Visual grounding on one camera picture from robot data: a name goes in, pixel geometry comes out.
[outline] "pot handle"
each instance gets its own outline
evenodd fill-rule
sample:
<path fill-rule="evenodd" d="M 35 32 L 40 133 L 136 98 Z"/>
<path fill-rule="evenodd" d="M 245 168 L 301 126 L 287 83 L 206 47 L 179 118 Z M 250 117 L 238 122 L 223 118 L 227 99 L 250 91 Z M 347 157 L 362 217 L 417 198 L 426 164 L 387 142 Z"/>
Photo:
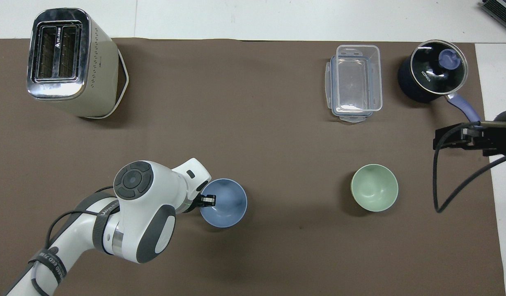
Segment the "pot handle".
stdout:
<path fill-rule="evenodd" d="M 457 92 L 445 95 L 445 99 L 448 103 L 461 110 L 470 122 L 481 121 L 481 117 L 478 115 L 478 112 L 475 111 L 474 107 L 472 107 L 465 98 L 458 95 Z"/>

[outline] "bowl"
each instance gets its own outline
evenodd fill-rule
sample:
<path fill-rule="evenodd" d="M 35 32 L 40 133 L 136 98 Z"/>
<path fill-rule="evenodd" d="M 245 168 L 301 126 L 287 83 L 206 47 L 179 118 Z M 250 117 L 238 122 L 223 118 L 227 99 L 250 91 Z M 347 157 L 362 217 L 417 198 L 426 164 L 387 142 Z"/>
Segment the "bowl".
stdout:
<path fill-rule="evenodd" d="M 387 167 L 368 164 L 353 175 L 351 192 L 357 204 L 371 212 L 381 212 L 396 202 L 399 184 Z"/>
<path fill-rule="evenodd" d="M 244 217 L 248 199 L 234 180 L 221 178 L 210 182 L 202 190 L 202 195 L 208 194 L 216 195 L 215 206 L 200 208 L 200 213 L 214 227 L 231 227 Z"/>

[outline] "round button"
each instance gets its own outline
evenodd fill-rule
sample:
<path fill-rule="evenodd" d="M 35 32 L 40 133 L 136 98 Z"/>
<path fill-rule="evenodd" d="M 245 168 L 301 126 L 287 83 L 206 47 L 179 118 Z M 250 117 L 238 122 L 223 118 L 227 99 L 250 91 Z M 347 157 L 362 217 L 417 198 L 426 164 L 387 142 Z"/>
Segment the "round button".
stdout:
<path fill-rule="evenodd" d="M 123 177 L 123 185 L 129 189 L 132 189 L 142 181 L 142 174 L 138 171 L 130 171 Z"/>

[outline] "plastic food container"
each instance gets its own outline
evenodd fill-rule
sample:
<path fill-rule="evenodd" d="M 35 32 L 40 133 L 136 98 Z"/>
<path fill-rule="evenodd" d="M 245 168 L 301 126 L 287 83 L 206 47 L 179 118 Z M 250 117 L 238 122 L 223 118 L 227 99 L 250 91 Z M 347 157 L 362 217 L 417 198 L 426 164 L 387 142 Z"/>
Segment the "plastic food container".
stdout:
<path fill-rule="evenodd" d="M 382 108 L 381 57 L 375 45 L 341 45 L 326 64 L 326 102 L 335 116 L 361 122 Z"/>

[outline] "toaster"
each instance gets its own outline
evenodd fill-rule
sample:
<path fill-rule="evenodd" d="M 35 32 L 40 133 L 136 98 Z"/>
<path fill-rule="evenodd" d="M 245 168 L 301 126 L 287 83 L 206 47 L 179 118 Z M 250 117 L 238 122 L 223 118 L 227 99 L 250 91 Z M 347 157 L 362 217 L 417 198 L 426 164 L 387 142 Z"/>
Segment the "toaster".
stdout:
<path fill-rule="evenodd" d="M 27 90 L 36 100 L 75 116 L 109 116 L 125 92 L 116 100 L 119 53 L 85 11 L 43 11 L 32 26 Z"/>

